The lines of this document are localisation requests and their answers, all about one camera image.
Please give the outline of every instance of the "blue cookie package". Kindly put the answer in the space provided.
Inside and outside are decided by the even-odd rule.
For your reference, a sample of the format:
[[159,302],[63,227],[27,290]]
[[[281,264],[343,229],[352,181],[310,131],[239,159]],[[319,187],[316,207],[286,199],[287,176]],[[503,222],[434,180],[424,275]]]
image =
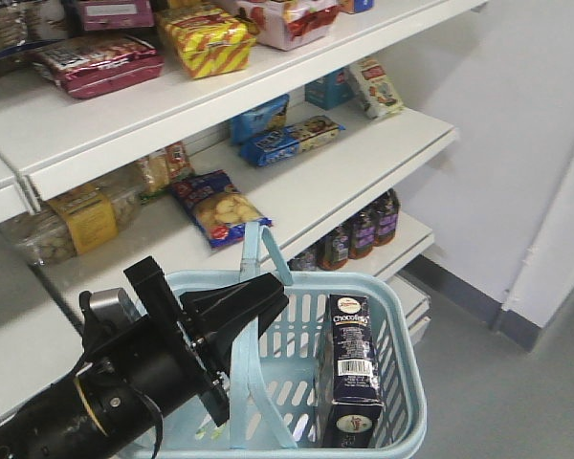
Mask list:
[[249,139],[239,154],[252,165],[269,165],[323,146],[343,129],[325,115],[318,115]]
[[281,128],[287,118],[289,95],[284,94],[230,120],[232,143],[241,144],[258,134]]
[[272,220],[238,191],[223,170],[183,179],[173,183],[170,189],[214,249],[242,240],[247,222],[272,225]]

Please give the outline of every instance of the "blue package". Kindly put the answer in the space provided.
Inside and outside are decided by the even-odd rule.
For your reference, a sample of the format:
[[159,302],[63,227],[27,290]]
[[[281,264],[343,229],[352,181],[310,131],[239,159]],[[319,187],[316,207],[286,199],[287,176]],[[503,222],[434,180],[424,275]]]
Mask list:
[[284,94],[252,108],[230,120],[232,143],[241,144],[264,132],[285,125],[289,95]]
[[269,165],[323,146],[344,128],[324,115],[271,131],[246,141],[240,156],[253,165]]
[[353,90],[346,80],[344,69],[336,70],[304,86],[305,100],[324,110],[331,110],[353,97]]
[[223,170],[175,182],[170,190],[214,249],[241,241],[247,222],[272,225],[272,220],[238,191]]

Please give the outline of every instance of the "white wall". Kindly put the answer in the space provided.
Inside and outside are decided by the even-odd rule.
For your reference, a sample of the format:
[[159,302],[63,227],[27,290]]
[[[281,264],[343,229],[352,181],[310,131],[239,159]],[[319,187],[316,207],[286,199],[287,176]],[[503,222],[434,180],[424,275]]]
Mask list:
[[574,154],[574,0],[491,0],[382,60],[408,106],[461,131],[397,187],[434,228],[426,255],[504,302]]

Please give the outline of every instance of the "plastic wrapper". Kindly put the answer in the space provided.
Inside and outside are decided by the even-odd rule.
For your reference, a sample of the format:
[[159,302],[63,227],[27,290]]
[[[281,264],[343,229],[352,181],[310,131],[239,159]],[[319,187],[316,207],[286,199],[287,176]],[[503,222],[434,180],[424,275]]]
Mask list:
[[374,0],[340,0],[340,2],[341,11],[349,14],[368,11],[374,6]]
[[0,0],[0,76],[22,65],[23,52],[68,36],[59,0]]
[[152,27],[148,0],[77,0],[80,22],[86,31]]
[[330,143],[343,127],[325,115],[253,137],[240,148],[240,156],[253,165],[269,165]]
[[164,58],[121,33],[71,38],[32,52],[38,72],[73,98],[93,98],[158,77]]
[[234,72],[249,64],[255,38],[244,24],[214,5],[159,11],[156,23],[192,78]]
[[175,142],[136,161],[143,176],[145,189],[141,192],[143,204],[165,194],[172,182],[194,174],[183,142]]
[[170,188],[214,249],[242,240],[246,222],[272,224],[238,191],[223,170],[175,182]]
[[214,0],[242,21],[259,43],[289,51],[322,38],[339,13],[337,0]]
[[18,215],[0,232],[31,265],[54,265],[86,253],[125,230],[140,212],[143,184],[131,167],[117,169]]
[[364,57],[349,65],[348,78],[369,118],[387,117],[404,108],[402,99],[375,57]]
[[273,98],[247,110],[230,120],[232,143],[241,144],[248,139],[285,126],[289,95]]

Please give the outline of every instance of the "yellow label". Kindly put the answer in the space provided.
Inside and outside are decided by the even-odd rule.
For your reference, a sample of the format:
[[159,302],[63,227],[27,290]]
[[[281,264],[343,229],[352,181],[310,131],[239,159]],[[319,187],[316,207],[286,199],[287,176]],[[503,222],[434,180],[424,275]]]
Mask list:
[[92,184],[73,188],[47,204],[66,222],[79,255],[118,234],[110,201]]

